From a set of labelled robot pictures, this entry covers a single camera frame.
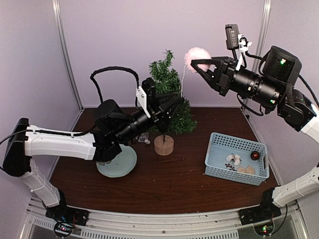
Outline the small green christmas tree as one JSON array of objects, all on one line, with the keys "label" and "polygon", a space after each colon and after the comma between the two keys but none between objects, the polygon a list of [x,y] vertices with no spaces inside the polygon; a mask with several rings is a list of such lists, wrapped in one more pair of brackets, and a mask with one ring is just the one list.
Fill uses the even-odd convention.
[{"label": "small green christmas tree", "polygon": [[[149,64],[149,72],[156,85],[156,93],[164,96],[160,103],[166,103],[182,97],[182,83],[176,69],[172,67],[173,52],[166,50],[164,58]],[[190,102],[184,99],[180,105],[174,105],[171,110],[171,122],[162,136],[163,143],[168,138],[167,133],[191,133],[197,126],[197,121],[192,118]]]}]

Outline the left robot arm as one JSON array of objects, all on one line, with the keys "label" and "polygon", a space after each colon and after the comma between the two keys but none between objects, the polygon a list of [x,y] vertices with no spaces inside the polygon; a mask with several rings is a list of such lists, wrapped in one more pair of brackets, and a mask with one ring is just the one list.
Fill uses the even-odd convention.
[{"label": "left robot arm", "polygon": [[156,126],[166,132],[172,117],[184,98],[176,93],[147,96],[146,105],[132,114],[124,113],[112,100],[102,102],[94,112],[94,124],[85,132],[54,131],[30,125],[21,118],[8,141],[2,169],[19,177],[61,221],[67,221],[72,211],[66,206],[61,190],[47,182],[36,166],[33,156],[53,155],[107,162],[121,153],[121,145]]}]

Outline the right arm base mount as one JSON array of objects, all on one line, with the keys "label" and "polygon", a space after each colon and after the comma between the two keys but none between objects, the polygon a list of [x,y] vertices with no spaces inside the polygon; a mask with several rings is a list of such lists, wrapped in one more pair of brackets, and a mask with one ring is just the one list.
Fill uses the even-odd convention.
[{"label": "right arm base mount", "polygon": [[263,193],[260,205],[238,211],[241,225],[256,224],[254,230],[259,236],[270,237],[283,225],[282,223],[275,229],[273,219],[282,213],[281,208],[274,204],[274,190],[275,188],[271,188]]}]

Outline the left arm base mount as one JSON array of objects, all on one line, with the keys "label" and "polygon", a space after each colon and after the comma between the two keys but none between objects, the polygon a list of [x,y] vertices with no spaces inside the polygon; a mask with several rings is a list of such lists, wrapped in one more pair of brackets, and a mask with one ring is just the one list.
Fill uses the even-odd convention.
[{"label": "left arm base mount", "polygon": [[57,206],[48,207],[43,202],[42,205],[46,209],[45,216],[55,221],[53,232],[58,238],[64,239],[72,234],[76,226],[87,224],[89,211],[67,206],[63,193],[60,193],[60,201]]}]

